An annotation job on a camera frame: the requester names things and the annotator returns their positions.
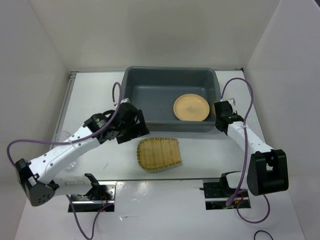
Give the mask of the tan plate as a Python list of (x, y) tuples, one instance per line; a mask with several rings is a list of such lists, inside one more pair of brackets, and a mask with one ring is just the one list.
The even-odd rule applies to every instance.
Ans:
[(210, 106), (202, 96), (188, 93), (175, 100), (173, 112), (180, 121), (202, 122), (209, 116)]

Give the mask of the woven bamboo tray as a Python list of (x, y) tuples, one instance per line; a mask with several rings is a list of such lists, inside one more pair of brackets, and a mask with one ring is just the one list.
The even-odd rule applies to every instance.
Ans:
[(137, 163), (149, 172), (162, 171), (182, 164), (176, 138), (151, 137), (141, 140), (136, 149)]

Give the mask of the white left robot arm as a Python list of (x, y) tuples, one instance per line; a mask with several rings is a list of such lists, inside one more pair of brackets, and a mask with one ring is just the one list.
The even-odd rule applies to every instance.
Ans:
[(87, 119), (70, 138), (30, 161), (15, 163), (18, 181), (33, 207), (41, 206), (67, 183), (54, 178), (70, 163), (107, 141), (118, 144), (148, 135), (142, 110), (131, 103), (120, 103), (115, 110), (96, 113)]

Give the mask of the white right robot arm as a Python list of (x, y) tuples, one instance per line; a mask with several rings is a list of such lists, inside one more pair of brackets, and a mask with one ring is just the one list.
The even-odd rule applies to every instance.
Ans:
[(214, 103), (216, 128), (233, 139), (249, 159), (244, 172), (254, 196), (286, 191), (289, 188), (287, 156), (263, 142), (237, 114), (230, 101)]

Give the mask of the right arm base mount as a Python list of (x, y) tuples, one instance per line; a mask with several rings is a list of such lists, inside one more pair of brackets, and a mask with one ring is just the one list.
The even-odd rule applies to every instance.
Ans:
[(203, 180), (203, 186), (199, 188), (204, 193), (206, 210), (229, 210), (251, 208), (249, 194), (247, 191), (239, 193), (230, 205), (226, 205), (228, 198), (234, 194), (235, 188), (230, 188), (227, 180), (229, 174), (239, 171), (222, 173), (219, 178)]

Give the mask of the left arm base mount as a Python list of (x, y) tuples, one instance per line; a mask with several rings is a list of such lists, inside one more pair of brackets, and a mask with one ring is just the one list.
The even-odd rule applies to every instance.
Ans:
[(116, 181), (100, 181), (99, 190), (87, 195), (71, 194), (70, 199), (76, 213), (114, 212), (116, 198)]

